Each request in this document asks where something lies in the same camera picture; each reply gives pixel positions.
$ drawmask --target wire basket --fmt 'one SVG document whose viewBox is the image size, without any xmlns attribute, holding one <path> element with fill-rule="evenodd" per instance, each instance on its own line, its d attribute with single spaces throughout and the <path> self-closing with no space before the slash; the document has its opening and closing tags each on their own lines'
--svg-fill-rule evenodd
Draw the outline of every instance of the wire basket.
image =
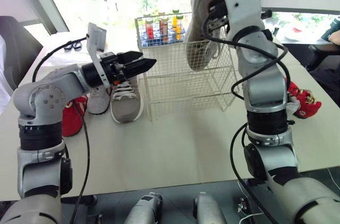
<svg viewBox="0 0 340 224">
<path fill-rule="evenodd" d="M 135 20 L 140 51 L 143 52 L 145 58 L 157 60 L 141 79 L 149 118 L 153 120 L 177 111 L 214 107 L 225 111 L 235 98 L 230 88 L 236 82 L 229 46 L 213 43 L 212 50 L 214 51 L 210 52 L 209 56 L 211 59 L 207 58 L 207 61 L 203 62 L 202 57 L 211 42 L 207 40 L 183 41 L 191 21 L 191 13 L 183 14 L 181 31 L 175 31 L 176 40 L 169 40 L 172 24 L 169 26 L 171 29 L 168 30 L 166 42 L 164 34 L 159 32 L 159 26 L 157 26 L 162 16 L 152 16 L 152 18 L 154 29 L 152 39 L 148 39 L 145 33 L 146 18 Z M 220 29 L 219 37 L 226 37 L 224 28 Z M 194 58 L 187 58 L 186 54 L 194 49 L 196 50 Z"/>
</svg>

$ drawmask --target red shoe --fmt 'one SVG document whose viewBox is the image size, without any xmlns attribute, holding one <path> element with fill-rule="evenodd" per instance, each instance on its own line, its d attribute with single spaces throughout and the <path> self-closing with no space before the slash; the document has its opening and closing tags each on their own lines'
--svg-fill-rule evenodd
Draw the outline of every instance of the red shoe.
<svg viewBox="0 0 340 224">
<path fill-rule="evenodd" d="M 288 92 L 290 97 L 295 97 L 300 102 L 300 108 L 294 113 L 298 118 L 306 119 L 311 117 L 316 114 L 321 107 L 321 102 L 316 101 L 312 92 L 299 89 L 293 82 L 291 82 Z"/>
<path fill-rule="evenodd" d="M 85 114 L 87 100 L 87 96 L 82 96 L 74 100 L 82 116 Z M 63 110 L 63 136 L 76 135 L 82 126 L 83 123 L 81 122 L 81 118 L 79 117 L 73 102 L 70 101 Z"/>
</svg>

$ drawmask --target red object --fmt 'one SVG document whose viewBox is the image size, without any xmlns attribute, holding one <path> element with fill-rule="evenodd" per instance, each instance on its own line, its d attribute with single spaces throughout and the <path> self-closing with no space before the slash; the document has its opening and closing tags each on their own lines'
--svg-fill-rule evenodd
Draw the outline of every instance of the red object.
<svg viewBox="0 0 340 224">
<path fill-rule="evenodd" d="M 297 29 L 296 27 L 293 27 L 293 31 L 294 31 L 295 33 L 300 33 L 300 32 L 302 32 L 302 30 Z"/>
<path fill-rule="evenodd" d="M 306 119 L 311 117 L 321 107 L 321 102 L 317 101 L 309 90 L 302 90 L 293 82 L 291 82 L 288 92 L 300 102 L 300 108 L 294 113 L 298 118 Z"/>
<path fill-rule="evenodd" d="M 84 116 L 85 114 L 87 100 L 87 96 L 82 96 L 74 100 L 82 116 Z M 76 135 L 80 131 L 82 126 L 83 123 L 81 122 L 81 118 L 77 113 L 73 102 L 70 101 L 63 110 L 63 136 Z"/>
<path fill-rule="evenodd" d="M 147 35 L 149 39 L 153 39 L 154 38 L 154 28 L 151 24 L 146 24 L 146 28 L 147 28 Z"/>
</svg>

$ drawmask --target office chair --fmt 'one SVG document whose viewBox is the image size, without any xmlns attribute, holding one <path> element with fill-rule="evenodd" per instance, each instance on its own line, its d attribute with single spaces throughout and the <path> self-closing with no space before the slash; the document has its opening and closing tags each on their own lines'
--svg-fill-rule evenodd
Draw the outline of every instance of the office chair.
<svg viewBox="0 0 340 224">
<path fill-rule="evenodd" d="M 0 16 L 0 35 L 6 43 L 4 76 L 14 90 L 43 46 L 11 16 Z"/>
</svg>

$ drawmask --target white cable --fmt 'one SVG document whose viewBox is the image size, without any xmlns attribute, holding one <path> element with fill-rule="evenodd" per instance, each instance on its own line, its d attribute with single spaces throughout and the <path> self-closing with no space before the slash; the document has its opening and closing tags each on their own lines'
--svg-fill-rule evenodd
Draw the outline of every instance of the white cable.
<svg viewBox="0 0 340 224">
<path fill-rule="evenodd" d="M 245 219 L 249 218 L 249 217 L 252 217 L 252 216 L 256 216 L 256 215 L 262 215 L 264 214 L 263 212 L 259 212 L 259 213 L 252 213 L 250 215 L 247 215 L 246 217 L 242 218 L 239 222 L 239 224 L 241 224 L 242 221 L 244 221 Z"/>
<path fill-rule="evenodd" d="M 332 182 L 334 183 L 334 185 L 338 188 L 338 190 L 340 190 L 340 187 L 339 187 L 339 185 L 337 185 L 336 182 L 334 181 L 333 175 L 332 175 L 332 173 L 330 172 L 329 168 L 327 168 L 327 171 L 329 172 L 329 176 L 330 176 Z"/>
</svg>

